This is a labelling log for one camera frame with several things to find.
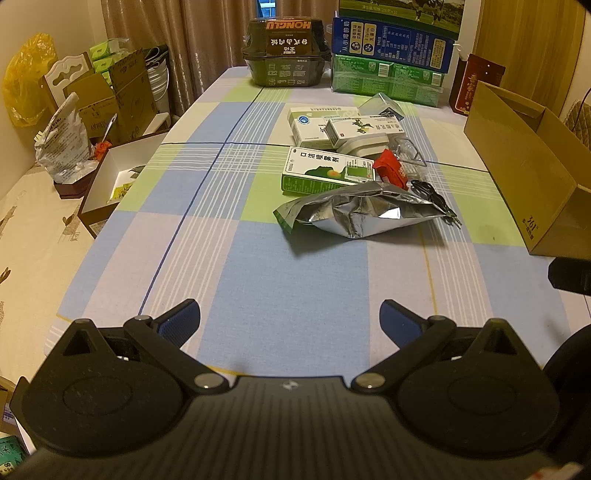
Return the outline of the dark noodle carton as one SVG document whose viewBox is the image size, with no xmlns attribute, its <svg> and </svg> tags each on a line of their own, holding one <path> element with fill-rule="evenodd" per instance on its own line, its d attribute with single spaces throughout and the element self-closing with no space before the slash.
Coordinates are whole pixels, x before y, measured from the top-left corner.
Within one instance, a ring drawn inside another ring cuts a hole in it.
<svg viewBox="0 0 591 480">
<path fill-rule="evenodd" d="M 321 19 L 281 17 L 250 20 L 242 56 L 256 85 L 310 87 L 332 54 Z"/>
</svg>

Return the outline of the open cardboard box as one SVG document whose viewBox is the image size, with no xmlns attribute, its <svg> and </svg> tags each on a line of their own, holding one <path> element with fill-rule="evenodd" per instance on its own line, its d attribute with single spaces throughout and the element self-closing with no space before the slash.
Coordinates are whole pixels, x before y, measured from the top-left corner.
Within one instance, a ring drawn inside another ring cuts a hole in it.
<svg viewBox="0 0 591 480">
<path fill-rule="evenodd" d="M 464 132 L 532 255 L 590 258 L 590 150 L 548 108 L 480 81 Z"/>
</svg>

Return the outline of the wire rack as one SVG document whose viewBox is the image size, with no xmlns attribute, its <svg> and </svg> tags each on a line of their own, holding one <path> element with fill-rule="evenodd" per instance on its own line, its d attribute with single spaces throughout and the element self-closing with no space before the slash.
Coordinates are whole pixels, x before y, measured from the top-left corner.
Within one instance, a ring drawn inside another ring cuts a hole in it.
<svg viewBox="0 0 591 480">
<path fill-rule="evenodd" d="M 426 166 L 426 161 L 419 151 L 418 147 L 413 143 L 410 138 L 397 137 L 391 142 L 392 150 L 394 155 L 401 162 L 406 162 L 419 166 Z"/>
</svg>

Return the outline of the white blue-logo medicine box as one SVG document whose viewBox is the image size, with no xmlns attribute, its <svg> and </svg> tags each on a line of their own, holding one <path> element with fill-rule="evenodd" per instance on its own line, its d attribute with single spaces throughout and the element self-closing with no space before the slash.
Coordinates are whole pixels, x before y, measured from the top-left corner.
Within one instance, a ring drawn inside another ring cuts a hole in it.
<svg viewBox="0 0 591 480">
<path fill-rule="evenodd" d="M 341 117 L 334 117 L 333 119 L 339 121 Z M 298 116 L 297 119 L 291 122 L 294 145 L 318 150 L 344 151 L 348 140 L 342 140 L 338 146 L 334 146 L 329 135 L 325 133 L 325 127 L 331 121 L 332 118 Z"/>
</svg>

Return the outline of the white shallow open box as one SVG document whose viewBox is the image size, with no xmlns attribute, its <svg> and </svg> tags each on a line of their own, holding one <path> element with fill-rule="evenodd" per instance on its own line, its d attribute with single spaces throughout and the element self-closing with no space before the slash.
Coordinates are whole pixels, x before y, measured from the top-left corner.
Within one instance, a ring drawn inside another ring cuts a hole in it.
<svg viewBox="0 0 591 480">
<path fill-rule="evenodd" d="M 165 135 L 152 134 L 107 151 L 78 210 L 81 223 L 93 238 L 98 236 Z"/>
</svg>

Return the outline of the silver foil bag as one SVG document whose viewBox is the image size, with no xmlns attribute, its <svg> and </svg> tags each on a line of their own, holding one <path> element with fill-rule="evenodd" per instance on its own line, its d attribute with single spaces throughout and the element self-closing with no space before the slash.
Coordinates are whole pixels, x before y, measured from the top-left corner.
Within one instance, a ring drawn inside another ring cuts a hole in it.
<svg viewBox="0 0 591 480">
<path fill-rule="evenodd" d="M 380 181 L 297 198 L 277 207 L 273 216 L 288 234 L 301 224 L 348 239 L 367 238 L 435 219 L 455 219 L 452 210 Z"/>
</svg>

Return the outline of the green wrapped carton pack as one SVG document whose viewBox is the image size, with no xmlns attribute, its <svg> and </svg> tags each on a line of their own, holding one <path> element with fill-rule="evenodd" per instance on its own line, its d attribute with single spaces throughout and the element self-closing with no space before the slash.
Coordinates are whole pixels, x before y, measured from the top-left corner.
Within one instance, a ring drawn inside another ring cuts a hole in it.
<svg viewBox="0 0 591 480">
<path fill-rule="evenodd" d="M 332 57 L 332 90 L 437 107 L 445 75 L 400 63 L 356 56 Z"/>
</svg>

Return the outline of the checked tablecloth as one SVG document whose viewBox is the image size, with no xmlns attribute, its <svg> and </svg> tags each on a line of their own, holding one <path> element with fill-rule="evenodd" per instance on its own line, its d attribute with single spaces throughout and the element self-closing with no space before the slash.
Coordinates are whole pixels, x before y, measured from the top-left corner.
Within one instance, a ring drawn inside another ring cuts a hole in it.
<svg viewBox="0 0 591 480">
<path fill-rule="evenodd" d="M 539 363 L 590 321 L 587 297 L 554 289 L 448 107 L 405 104 L 404 128 L 428 181 L 458 213 L 348 240 L 314 227 L 286 234 L 273 211 L 293 142 L 292 107 L 352 106 L 329 78 L 297 89 L 256 86 L 226 70 L 194 102 L 110 215 L 70 284 L 46 343 L 80 317 L 118 326 L 197 300 L 185 351 L 231 375 L 352 378 L 394 351 L 384 300 L 479 326 L 508 320 Z"/>
</svg>

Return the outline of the small red packet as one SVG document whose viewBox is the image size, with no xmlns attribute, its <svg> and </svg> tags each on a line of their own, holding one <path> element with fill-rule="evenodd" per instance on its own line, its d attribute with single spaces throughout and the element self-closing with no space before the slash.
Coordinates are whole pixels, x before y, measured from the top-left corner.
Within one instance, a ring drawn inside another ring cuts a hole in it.
<svg viewBox="0 0 591 480">
<path fill-rule="evenodd" d="M 373 168 L 383 182 L 404 190 L 408 189 L 408 175 L 398 157 L 390 149 L 385 149 L 378 159 L 374 161 Z"/>
</svg>

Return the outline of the beige curtain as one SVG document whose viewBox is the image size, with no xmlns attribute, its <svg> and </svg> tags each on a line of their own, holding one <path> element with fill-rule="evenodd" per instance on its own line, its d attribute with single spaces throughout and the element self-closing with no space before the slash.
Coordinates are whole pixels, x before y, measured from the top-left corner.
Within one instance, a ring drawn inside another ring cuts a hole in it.
<svg viewBox="0 0 591 480">
<path fill-rule="evenodd" d="M 108 37 L 136 49 L 169 51 L 171 112 L 178 116 L 231 67 L 245 67 L 242 48 L 256 1 L 103 1 Z"/>
</svg>

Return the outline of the green white spray box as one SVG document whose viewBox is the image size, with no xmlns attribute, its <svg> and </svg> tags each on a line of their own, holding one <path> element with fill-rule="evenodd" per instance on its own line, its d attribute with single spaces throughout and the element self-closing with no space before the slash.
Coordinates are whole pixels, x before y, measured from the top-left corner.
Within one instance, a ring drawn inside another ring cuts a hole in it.
<svg viewBox="0 0 591 480">
<path fill-rule="evenodd" d="M 376 180 L 374 161 L 335 152 L 290 147 L 280 176 L 284 193 L 311 195 Z"/>
</svg>

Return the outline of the white medicine box underneath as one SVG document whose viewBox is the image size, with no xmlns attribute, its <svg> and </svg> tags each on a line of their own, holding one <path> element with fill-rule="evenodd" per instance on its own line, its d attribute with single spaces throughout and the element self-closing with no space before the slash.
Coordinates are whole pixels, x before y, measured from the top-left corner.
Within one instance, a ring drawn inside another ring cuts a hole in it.
<svg viewBox="0 0 591 480">
<path fill-rule="evenodd" d="M 308 123 L 311 118 L 335 118 L 352 117 L 359 115 L 357 107 L 344 106 L 297 106 L 290 107 L 287 113 L 287 121 L 293 125 L 295 121 Z"/>
</svg>

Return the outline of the white green-bird ointment box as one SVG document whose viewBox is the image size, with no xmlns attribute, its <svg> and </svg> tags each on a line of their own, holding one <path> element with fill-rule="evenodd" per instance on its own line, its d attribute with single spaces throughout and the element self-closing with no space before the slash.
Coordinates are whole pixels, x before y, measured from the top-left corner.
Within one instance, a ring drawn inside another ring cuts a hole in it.
<svg viewBox="0 0 591 480">
<path fill-rule="evenodd" d="M 325 134 L 335 149 L 349 140 L 373 139 L 387 136 L 389 139 L 405 137 L 406 132 L 396 117 L 353 116 L 329 119 Z"/>
</svg>

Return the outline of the cow picture milk carton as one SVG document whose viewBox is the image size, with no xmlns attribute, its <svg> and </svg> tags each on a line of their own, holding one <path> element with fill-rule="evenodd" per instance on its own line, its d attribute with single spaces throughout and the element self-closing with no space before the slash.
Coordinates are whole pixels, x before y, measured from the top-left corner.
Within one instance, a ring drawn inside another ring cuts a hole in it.
<svg viewBox="0 0 591 480">
<path fill-rule="evenodd" d="M 464 0 L 342 0 L 339 15 L 411 28 L 458 40 Z"/>
</svg>

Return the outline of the yellow plastic bag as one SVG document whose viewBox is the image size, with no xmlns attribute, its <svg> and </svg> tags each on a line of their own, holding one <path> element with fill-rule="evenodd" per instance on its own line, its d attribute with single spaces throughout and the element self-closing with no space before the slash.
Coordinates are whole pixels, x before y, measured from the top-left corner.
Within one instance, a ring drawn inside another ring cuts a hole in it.
<svg viewBox="0 0 591 480">
<path fill-rule="evenodd" d="M 1 91 L 8 117 L 15 127 L 31 127 L 41 119 L 47 106 L 39 80 L 57 59 L 53 37 L 46 33 L 27 39 L 11 58 Z"/>
</svg>

